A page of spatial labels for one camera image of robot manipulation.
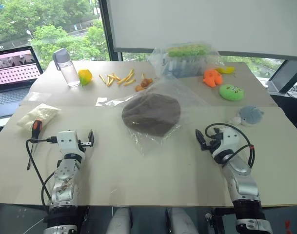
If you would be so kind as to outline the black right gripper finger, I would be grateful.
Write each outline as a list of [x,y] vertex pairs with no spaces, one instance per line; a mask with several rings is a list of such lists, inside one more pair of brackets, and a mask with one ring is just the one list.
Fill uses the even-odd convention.
[[195,134],[196,134],[196,138],[200,144],[201,149],[205,150],[205,139],[204,139],[202,132],[198,129],[195,129]]

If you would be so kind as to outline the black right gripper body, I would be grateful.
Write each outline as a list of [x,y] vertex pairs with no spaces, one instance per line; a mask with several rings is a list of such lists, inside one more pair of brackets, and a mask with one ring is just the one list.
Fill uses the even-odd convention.
[[221,145],[221,140],[213,139],[207,145],[206,140],[202,137],[201,138],[201,150],[202,151],[209,151],[213,153],[216,149],[218,149]]

